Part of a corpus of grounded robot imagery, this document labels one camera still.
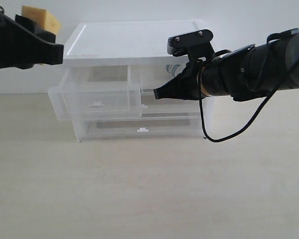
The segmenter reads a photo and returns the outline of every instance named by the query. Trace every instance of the box lid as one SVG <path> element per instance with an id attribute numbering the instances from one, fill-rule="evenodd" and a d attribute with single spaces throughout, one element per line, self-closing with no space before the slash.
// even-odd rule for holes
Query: box lid
<path id="1" fill-rule="evenodd" d="M 187 56 L 168 55 L 168 38 L 204 28 L 201 20 L 81 23 L 65 44 L 64 65 L 183 64 Z"/>

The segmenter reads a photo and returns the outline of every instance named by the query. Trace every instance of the light wooden table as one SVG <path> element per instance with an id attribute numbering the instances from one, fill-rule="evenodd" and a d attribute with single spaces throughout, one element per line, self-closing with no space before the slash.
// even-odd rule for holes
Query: light wooden table
<path id="1" fill-rule="evenodd" d="M 218 98 L 212 134 L 258 103 Z M 76 143 L 46 95 L 0 96 L 0 239 L 116 238 L 299 239 L 299 91 L 222 144 Z"/>

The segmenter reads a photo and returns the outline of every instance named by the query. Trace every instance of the plastic storage box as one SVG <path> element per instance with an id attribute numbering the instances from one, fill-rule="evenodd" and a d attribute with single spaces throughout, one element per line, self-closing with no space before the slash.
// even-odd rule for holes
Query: plastic storage box
<path id="1" fill-rule="evenodd" d="M 188 61 L 167 54 L 167 39 L 204 28 L 199 20 L 80 24 L 65 45 L 68 70 L 48 91 L 58 120 L 73 122 L 78 141 L 203 136 L 198 102 L 156 100 L 153 89 L 173 78 L 167 65 Z M 207 128 L 213 101 L 203 101 Z"/>

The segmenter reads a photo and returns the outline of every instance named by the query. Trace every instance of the yellow sponge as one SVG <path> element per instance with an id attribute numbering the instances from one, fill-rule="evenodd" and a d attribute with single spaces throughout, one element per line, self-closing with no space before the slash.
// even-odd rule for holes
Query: yellow sponge
<path id="1" fill-rule="evenodd" d="M 45 9 L 22 6 L 21 15 L 35 21 L 42 29 L 55 35 L 58 34 L 61 28 L 61 23 Z"/>

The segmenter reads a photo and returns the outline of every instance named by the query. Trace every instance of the wire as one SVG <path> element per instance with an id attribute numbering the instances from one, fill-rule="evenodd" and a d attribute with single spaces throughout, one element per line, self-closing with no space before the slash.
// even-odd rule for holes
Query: wire
<path id="1" fill-rule="evenodd" d="M 268 48 L 269 48 L 269 42 L 270 40 L 268 40 L 267 38 L 267 54 L 269 53 L 268 51 Z M 265 56 L 265 59 L 264 59 L 264 64 L 263 64 L 263 67 L 265 65 L 265 61 L 267 59 L 267 54 Z M 255 121 L 255 119 L 257 118 L 257 116 L 259 115 L 260 111 L 264 108 L 264 106 L 266 105 L 266 103 L 271 99 L 271 97 L 276 93 L 276 91 L 280 88 L 280 86 L 284 83 L 284 81 L 286 80 L 286 78 L 292 74 L 296 68 L 299 66 L 299 59 L 289 68 L 289 70 L 287 71 L 286 75 L 284 75 L 283 77 L 281 77 L 281 80 L 279 81 L 279 83 L 268 93 L 267 97 L 264 99 L 264 101 L 258 106 L 257 110 L 255 111 L 255 113 L 253 114 L 253 116 L 250 118 L 250 120 L 246 123 L 246 125 L 244 127 L 242 127 L 239 131 L 237 131 L 236 133 L 233 133 L 227 137 L 224 137 L 224 138 L 220 138 L 220 139 L 213 139 L 211 138 L 207 131 L 206 131 L 206 127 L 205 127 L 205 121 L 204 121 L 204 112 L 203 112 L 203 103 L 202 103 L 202 96 L 201 96 L 201 92 L 200 92 L 200 87 L 199 87 L 199 108 L 200 108 L 200 116 L 201 116 L 201 121 L 202 121 L 202 129 L 203 129 L 203 132 L 205 134 L 205 137 L 213 142 L 213 143 L 220 143 L 220 142 L 224 142 L 224 141 L 227 141 L 229 139 L 232 139 L 240 134 L 242 134 L 245 130 L 247 130 L 250 125 Z M 260 75 L 259 75 L 259 79 L 261 78 L 262 76 L 262 71 L 263 71 L 263 68 L 261 69 L 261 72 L 260 72 Z"/>

